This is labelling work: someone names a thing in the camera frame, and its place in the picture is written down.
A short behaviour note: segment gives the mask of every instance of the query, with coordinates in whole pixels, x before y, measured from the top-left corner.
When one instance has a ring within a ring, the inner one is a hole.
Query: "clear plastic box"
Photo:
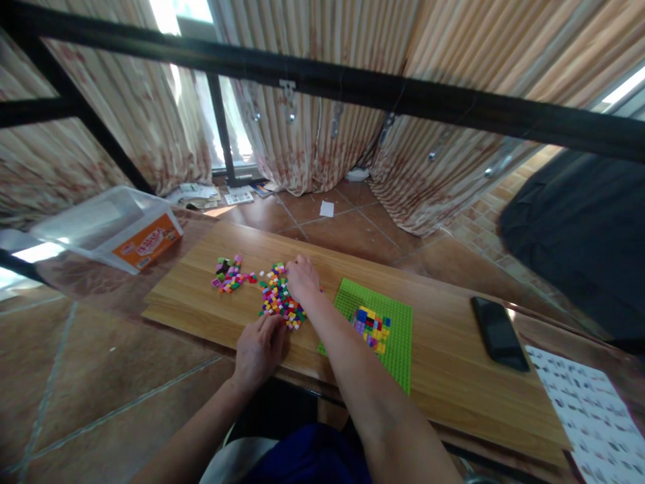
[[[168,201],[116,186],[42,221],[30,235],[138,274],[183,231]]]

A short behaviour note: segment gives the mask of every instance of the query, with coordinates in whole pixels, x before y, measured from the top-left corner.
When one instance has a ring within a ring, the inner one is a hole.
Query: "black fabric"
[[[615,338],[645,337],[645,165],[565,151],[500,226],[515,257]]]
[[[235,421],[227,445],[242,437],[283,440],[317,419],[318,401],[314,395],[269,378]]]

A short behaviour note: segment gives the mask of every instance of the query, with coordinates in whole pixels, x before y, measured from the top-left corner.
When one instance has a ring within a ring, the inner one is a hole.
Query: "pile of lego bricks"
[[[231,265],[230,260],[225,257],[220,257],[217,259],[216,274],[217,277],[211,281],[211,284],[215,288],[219,288],[220,292],[231,293],[236,290],[245,280],[248,280],[251,284],[257,282],[257,277],[255,277],[255,272],[250,274],[240,274],[240,269],[242,267],[242,256],[236,255],[233,259],[233,264]]]
[[[264,303],[259,315],[280,314],[285,319],[289,329],[298,329],[306,319],[304,309],[291,297],[287,287],[287,280],[283,276],[287,274],[284,264],[278,262],[273,269],[267,273],[269,284],[260,281]]]
[[[385,355],[385,342],[390,335],[392,325],[390,318],[379,318],[371,309],[360,306],[352,316],[351,324],[371,349],[381,356]]]

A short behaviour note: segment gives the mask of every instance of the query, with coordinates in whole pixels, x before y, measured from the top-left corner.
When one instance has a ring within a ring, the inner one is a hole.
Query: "wooden board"
[[[568,467],[562,449],[570,450],[569,441],[535,371],[516,372],[486,354],[469,301],[476,292],[220,221],[146,296],[143,316],[235,348],[262,295],[248,283],[232,294],[214,290],[217,258],[241,254],[243,271],[259,274],[298,253],[312,258],[330,300],[346,277],[413,307],[411,397],[431,421]],[[283,366],[335,383],[319,342],[305,322]]]

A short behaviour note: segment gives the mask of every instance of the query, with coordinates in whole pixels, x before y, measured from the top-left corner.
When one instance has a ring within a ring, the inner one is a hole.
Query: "smartphone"
[[[470,302],[492,360],[513,370],[531,371],[504,306],[480,297],[473,297]]]

